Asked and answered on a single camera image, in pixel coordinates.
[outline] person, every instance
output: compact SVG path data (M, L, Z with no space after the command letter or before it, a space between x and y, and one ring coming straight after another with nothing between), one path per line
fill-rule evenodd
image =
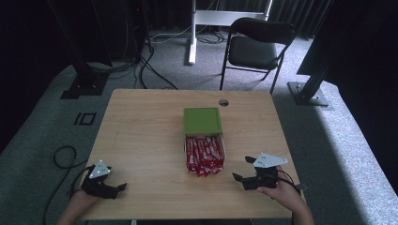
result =
M277 166L278 176L287 180L282 167ZM296 190L289 184L280 181L276 188L259 187L257 191L268 195L279 204L292 211L295 225L313 225L314 219L307 203L299 196ZM56 225L72 225L76 220L92 205L99 197L86 194L83 190L78 190L70 199L70 202L58 219Z

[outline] chair seat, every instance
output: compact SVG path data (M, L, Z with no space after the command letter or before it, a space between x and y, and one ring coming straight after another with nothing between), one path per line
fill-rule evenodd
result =
M278 66L275 44L232 37L228 61L234 66L273 70Z

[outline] green box lid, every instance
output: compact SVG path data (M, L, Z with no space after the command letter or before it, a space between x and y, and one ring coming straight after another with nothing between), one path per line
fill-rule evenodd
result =
M219 108L184 109L184 133L222 133Z

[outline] table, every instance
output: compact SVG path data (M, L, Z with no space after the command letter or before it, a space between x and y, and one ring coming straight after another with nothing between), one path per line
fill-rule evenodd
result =
M196 0L192 0L191 12L191 46L189 63L196 62L196 25L219 25L231 26L231 24L242 17L251 17L258 20L266 20L272 5L272 0L267 1L264 12L241 12L241 11L218 11L218 10L196 10Z
M208 177L189 174L185 166L183 109L193 107L220 109L226 159L224 169ZM261 152L287 158L283 169L299 183L269 93L116 89L87 166L103 159L113 168L105 184L128 185L83 219L289 218L291 212L245 191L232 176L254 176L244 157Z

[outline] box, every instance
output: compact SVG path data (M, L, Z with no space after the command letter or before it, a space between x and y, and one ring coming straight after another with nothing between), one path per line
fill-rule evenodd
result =
M225 149L218 108L184 109L184 154L189 173L208 176L222 170Z

